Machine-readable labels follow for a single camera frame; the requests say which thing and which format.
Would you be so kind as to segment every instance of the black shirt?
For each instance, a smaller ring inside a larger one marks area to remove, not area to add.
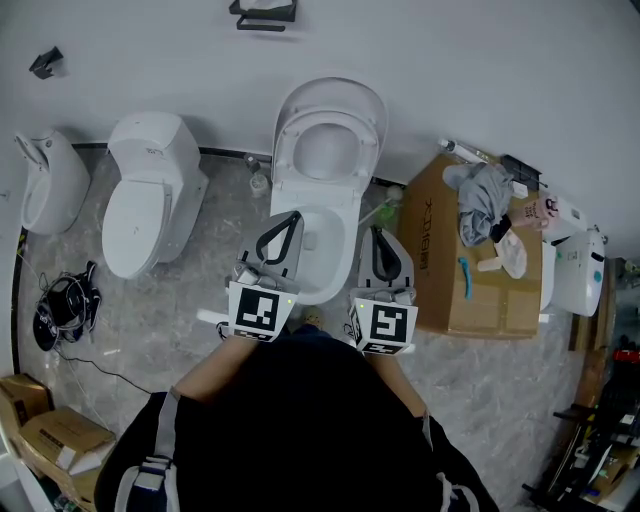
[[[151,396],[105,464],[99,512],[113,510],[124,471],[153,455],[164,393]],[[497,510],[469,462],[430,420],[414,418],[362,355],[330,338],[261,344],[211,406],[181,398],[174,462],[181,510],[274,503],[401,503],[440,510],[444,472]]]

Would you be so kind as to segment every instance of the gray tile floor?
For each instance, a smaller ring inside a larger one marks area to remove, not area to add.
[[[49,280],[61,271],[81,272],[87,260],[96,261],[94,282],[104,298],[98,325],[80,342],[64,343],[64,353],[93,360],[146,389],[166,390],[218,345],[214,327],[198,321],[196,312],[226,311],[224,276],[242,229],[267,217],[269,199],[251,198],[243,162],[203,157],[201,167],[211,183],[184,252],[171,264],[125,281],[110,273],[101,247],[117,167],[101,151],[81,154],[93,181],[78,220],[62,235],[29,235],[25,257]],[[382,197],[384,190],[369,187],[363,213]],[[354,262],[345,290],[323,306],[327,330],[342,339],[355,268]],[[53,351],[40,351],[31,327],[39,296],[37,279],[23,267],[18,312],[22,370],[49,386],[57,405],[69,405],[121,434],[146,395],[92,365],[67,363]],[[582,368],[582,356],[567,351],[569,315],[548,313],[548,322],[541,323],[532,340],[466,340],[418,332],[415,352],[400,356],[432,414],[503,510],[515,509],[521,484],[535,482],[546,464],[558,427],[551,413],[571,403]]]

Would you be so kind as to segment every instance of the towel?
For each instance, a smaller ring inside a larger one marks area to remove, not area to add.
[[[452,165],[442,179],[458,191],[460,238],[467,247],[480,245],[507,213],[512,181],[506,169],[497,164]]]

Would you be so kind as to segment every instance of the toilet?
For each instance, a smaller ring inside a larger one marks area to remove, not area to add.
[[[65,136],[53,129],[35,139],[16,133],[14,142],[29,172],[22,225],[39,235],[63,233],[76,220],[89,189],[84,163]]]
[[[120,169],[104,216],[102,250],[109,269],[135,279],[176,259],[191,234],[209,179],[182,119],[140,112],[122,119],[109,139]]]
[[[378,163],[387,110],[366,85],[326,77],[285,100],[274,136],[271,215],[298,210],[304,218],[296,282],[298,302],[321,304],[351,270],[360,202]],[[277,257],[282,238],[269,246]]]
[[[593,316],[600,301],[605,262],[602,235],[578,232],[558,245],[542,242],[540,311],[549,304],[580,316]]]

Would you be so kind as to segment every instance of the backpack strap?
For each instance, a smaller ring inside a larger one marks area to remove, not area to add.
[[[433,438],[431,437],[431,424],[429,412],[422,418],[422,434],[424,435],[431,451],[433,451]],[[480,505],[473,491],[464,485],[453,485],[443,472],[436,474],[436,479],[442,484],[442,505],[440,512],[480,512]]]
[[[179,400],[180,395],[173,389],[167,393],[158,416],[155,453],[122,475],[115,512],[180,512],[177,468],[173,463]]]

